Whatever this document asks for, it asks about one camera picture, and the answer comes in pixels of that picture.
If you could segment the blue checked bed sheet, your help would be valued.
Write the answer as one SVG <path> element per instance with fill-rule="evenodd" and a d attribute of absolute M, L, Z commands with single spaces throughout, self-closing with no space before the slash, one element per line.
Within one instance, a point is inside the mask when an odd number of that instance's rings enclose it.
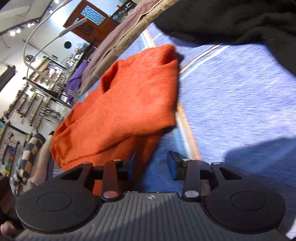
<path fill-rule="evenodd" d="M 166 44 L 177 53 L 177 101 L 203 160 L 236 166 L 255 184 L 278 191 L 287 213 L 279 230 L 256 235 L 225 230 L 199 204 L 165 194 L 173 185 L 164 163 L 154 160 L 142 178 L 148 194 L 107 205 L 91 239 L 295 240 L 295 77 L 263 45 L 198 46 L 167 37 L 154 24 L 116 61 Z"/>

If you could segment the orange knit sweater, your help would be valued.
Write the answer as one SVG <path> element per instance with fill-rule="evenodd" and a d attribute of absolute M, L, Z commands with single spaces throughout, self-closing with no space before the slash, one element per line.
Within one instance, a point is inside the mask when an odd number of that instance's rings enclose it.
<path fill-rule="evenodd" d="M 68 171 L 84 162 L 135 157 L 127 187 L 135 187 L 163 135 L 176 126 L 179 61 L 170 44 L 115 61 L 97 88 L 74 105 L 56 128 L 50 146 Z"/>

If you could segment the wall display rack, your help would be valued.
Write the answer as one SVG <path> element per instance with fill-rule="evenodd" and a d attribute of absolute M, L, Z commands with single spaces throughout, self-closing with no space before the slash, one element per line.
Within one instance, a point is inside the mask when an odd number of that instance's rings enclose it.
<path fill-rule="evenodd" d="M 36 68 L 66 86 L 70 71 L 44 56 Z M 70 111 L 66 91 L 35 72 L 28 72 L 26 82 L 1 116 L 1 175 L 10 182 L 29 140 L 36 133 L 48 137 Z M 13 195 L 21 192 L 11 183 Z"/>

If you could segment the brown wooden door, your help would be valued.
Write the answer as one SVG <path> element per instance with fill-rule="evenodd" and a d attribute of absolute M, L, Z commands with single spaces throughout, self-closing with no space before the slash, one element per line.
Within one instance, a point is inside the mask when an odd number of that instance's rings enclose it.
<path fill-rule="evenodd" d="M 86 18 L 87 21 L 79 27 L 72 30 L 73 33 L 98 47 L 103 40 L 118 26 L 105 12 L 97 8 L 88 1 L 81 1 L 71 13 L 63 27 L 77 23 L 79 20 Z"/>

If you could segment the purple folded garment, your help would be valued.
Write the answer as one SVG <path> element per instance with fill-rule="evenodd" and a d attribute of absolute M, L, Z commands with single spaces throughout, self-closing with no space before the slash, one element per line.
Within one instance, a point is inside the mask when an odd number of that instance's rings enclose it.
<path fill-rule="evenodd" d="M 82 63 L 79 65 L 79 67 L 74 71 L 74 73 L 72 74 L 72 76 L 70 77 L 70 79 L 66 84 L 66 88 L 77 93 L 79 97 L 81 96 L 81 94 L 79 93 L 79 89 L 82 84 L 81 82 L 82 73 L 87 67 L 88 63 L 89 62 L 87 59 L 83 60 Z"/>

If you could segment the tan mauve bed cover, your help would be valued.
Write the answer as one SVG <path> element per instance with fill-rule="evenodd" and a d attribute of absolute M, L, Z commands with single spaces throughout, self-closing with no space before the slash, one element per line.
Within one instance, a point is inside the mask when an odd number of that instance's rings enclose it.
<path fill-rule="evenodd" d="M 79 94 L 83 95 L 162 12 L 177 0 L 141 1 L 88 58 Z"/>

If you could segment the folded grey checked blanket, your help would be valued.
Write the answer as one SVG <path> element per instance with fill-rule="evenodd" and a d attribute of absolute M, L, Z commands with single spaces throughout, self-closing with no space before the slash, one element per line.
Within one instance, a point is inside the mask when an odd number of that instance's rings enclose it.
<path fill-rule="evenodd" d="M 15 188 L 19 187 L 23 193 L 46 181 L 53 135 L 53 131 L 48 137 L 36 133 L 26 145 L 15 172 L 10 178 L 10 183 Z"/>

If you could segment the white arched lamp stand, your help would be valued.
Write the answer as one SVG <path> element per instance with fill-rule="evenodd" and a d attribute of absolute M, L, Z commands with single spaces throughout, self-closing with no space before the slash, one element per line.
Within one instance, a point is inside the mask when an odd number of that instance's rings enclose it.
<path fill-rule="evenodd" d="M 27 66 L 27 71 L 29 71 L 29 69 L 33 70 L 33 72 L 38 73 L 39 75 L 41 75 L 42 77 L 44 77 L 46 80 L 48 80 L 49 82 L 53 83 L 54 85 L 58 85 L 59 87 L 61 87 L 61 89 L 65 90 L 68 94 L 70 94 L 71 96 L 75 97 L 76 99 L 79 99 L 80 96 L 79 94 L 77 94 L 76 92 L 74 92 L 73 90 L 67 89 L 66 87 L 64 87 L 64 85 L 59 84 L 58 82 L 56 82 L 53 78 L 48 77 L 47 75 L 45 75 L 43 72 L 39 71 L 37 68 L 34 68 L 31 63 L 32 61 L 30 61 L 30 63 L 27 63 L 25 60 L 25 53 L 26 53 L 26 48 L 27 45 L 31 39 L 31 37 L 35 34 L 35 32 L 44 25 L 44 23 L 46 23 L 46 21 L 48 21 L 48 19 L 55 14 L 55 12 L 57 12 L 59 9 L 61 9 L 62 7 L 66 6 L 67 4 L 69 4 L 71 2 L 71 0 L 67 0 L 62 2 L 60 5 L 57 6 L 57 8 L 50 13 L 43 21 L 41 21 L 41 23 L 39 23 L 39 25 L 37 25 L 37 27 L 31 32 L 31 34 L 29 35 L 28 39 L 25 42 L 25 45 L 23 47 L 23 53 L 22 53 L 22 57 L 23 57 L 23 62 L 24 64 Z M 48 47 L 49 45 L 51 45 L 55 40 L 63 37 L 64 35 L 66 35 L 68 32 L 71 32 L 72 30 L 74 30 L 75 28 L 79 27 L 80 25 L 86 23 L 87 18 L 83 18 L 79 21 L 77 21 L 76 23 L 70 25 L 69 27 L 67 27 L 65 30 L 61 31 L 55 38 L 53 38 L 50 42 L 48 42 L 46 45 L 44 45 L 38 52 L 37 54 L 32 58 L 36 58 L 40 52 L 42 52 L 46 47 Z"/>

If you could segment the black garment pile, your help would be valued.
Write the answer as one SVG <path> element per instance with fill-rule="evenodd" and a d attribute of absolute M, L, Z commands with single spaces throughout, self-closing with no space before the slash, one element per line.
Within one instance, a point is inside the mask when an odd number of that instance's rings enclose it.
<path fill-rule="evenodd" d="M 263 44 L 295 74 L 295 1 L 178 1 L 154 24 L 197 44 Z"/>

